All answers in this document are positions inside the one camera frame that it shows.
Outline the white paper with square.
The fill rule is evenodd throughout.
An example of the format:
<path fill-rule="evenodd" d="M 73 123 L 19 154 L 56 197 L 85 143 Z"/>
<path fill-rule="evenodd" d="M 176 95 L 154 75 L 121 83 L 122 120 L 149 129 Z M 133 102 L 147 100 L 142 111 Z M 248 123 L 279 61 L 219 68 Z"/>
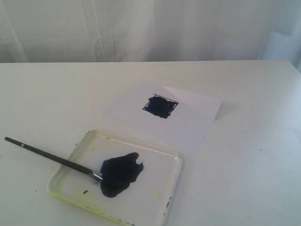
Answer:
<path fill-rule="evenodd" d="M 195 155 L 221 103 L 217 98 L 140 81 L 109 104 L 103 115 Z"/>

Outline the black paintbrush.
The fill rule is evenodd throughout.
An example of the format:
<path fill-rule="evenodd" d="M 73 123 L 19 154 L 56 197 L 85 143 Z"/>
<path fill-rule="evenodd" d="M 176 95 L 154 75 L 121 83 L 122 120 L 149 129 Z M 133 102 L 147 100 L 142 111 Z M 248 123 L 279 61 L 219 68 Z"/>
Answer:
<path fill-rule="evenodd" d="M 89 168 L 87 168 L 87 167 L 84 167 L 84 166 L 79 165 L 79 164 L 77 164 L 77 163 L 71 162 L 71 161 L 69 161 L 69 160 L 67 160 L 67 159 L 63 159 L 63 158 L 61 158 L 61 157 L 59 157 L 59 156 L 56 156 L 56 155 L 53 155 L 53 154 L 51 154 L 51 153 L 42 151 L 42 150 L 40 150 L 40 149 L 38 149 L 38 148 L 35 148 L 35 147 L 33 147 L 33 146 L 24 144 L 24 143 L 22 143 L 22 142 L 20 142 L 20 141 L 14 140 L 14 139 L 12 139 L 12 138 L 10 138 L 10 137 L 5 137 L 4 139 L 5 139 L 6 141 L 12 143 L 12 144 L 15 144 L 15 145 L 17 145 L 17 146 L 19 146 L 19 147 L 22 147 L 23 149 L 26 149 L 26 150 L 28 150 L 28 151 L 31 151 L 31 152 L 33 152 L 33 153 L 35 153 L 35 154 L 38 154 L 38 155 L 40 155 L 40 156 L 43 156 L 43 157 L 45 157 L 45 158 L 47 158 L 47 159 L 50 159 L 50 160 L 52 160 L 52 161 L 55 161 L 55 162 L 57 162 L 57 163 L 59 163 L 59 164 L 61 164 L 61 165 L 63 165 L 63 166 L 66 166 L 66 167 L 68 167 L 68 168 L 70 168 L 70 169 L 73 169 L 73 170 L 75 170 L 75 171 L 78 171 L 78 172 L 80 172 L 80 173 L 83 173 L 83 174 L 85 174 L 85 175 L 88 175 L 88 176 L 90 176 L 90 177 L 96 179 L 97 181 L 102 181 L 102 180 L 103 180 L 103 178 L 102 178 L 101 175 L 97 174 L 96 172 L 94 172 L 93 170 L 91 170 L 91 169 L 89 169 Z"/>

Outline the dark blue paint blob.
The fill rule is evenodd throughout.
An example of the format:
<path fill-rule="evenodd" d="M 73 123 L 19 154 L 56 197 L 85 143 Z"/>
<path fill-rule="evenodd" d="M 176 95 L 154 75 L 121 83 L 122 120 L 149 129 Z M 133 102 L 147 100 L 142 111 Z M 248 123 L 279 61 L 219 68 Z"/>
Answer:
<path fill-rule="evenodd" d="M 133 152 L 103 162 L 100 169 L 103 178 L 100 186 L 104 196 L 116 197 L 137 180 L 144 168 L 142 163 L 136 162 L 138 157 L 139 154 Z"/>

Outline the clear plastic paint tray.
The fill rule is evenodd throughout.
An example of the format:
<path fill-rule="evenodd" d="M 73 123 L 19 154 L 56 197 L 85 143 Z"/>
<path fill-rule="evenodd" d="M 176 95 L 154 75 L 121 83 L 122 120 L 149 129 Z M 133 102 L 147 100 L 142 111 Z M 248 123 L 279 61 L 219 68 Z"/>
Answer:
<path fill-rule="evenodd" d="M 182 168 L 182 157 L 169 150 L 109 133 L 88 131 L 68 160 L 100 172 L 105 160 L 136 152 L 143 171 L 129 188 L 109 198 L 91 177 L 61 166 L 48 183 L 48 192 L 124 226 L 162 226 L 171 206 Z"/>

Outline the white backdrop curtain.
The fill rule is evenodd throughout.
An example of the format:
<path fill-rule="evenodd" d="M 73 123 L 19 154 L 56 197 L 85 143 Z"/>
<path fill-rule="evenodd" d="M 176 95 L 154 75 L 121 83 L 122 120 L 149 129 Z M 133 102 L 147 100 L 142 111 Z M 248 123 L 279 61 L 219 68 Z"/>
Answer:
<path fill-rule="evenodd" d="M 298 0 L 3 0 L 0 60 L 287 59 L 301 54 Z"/>

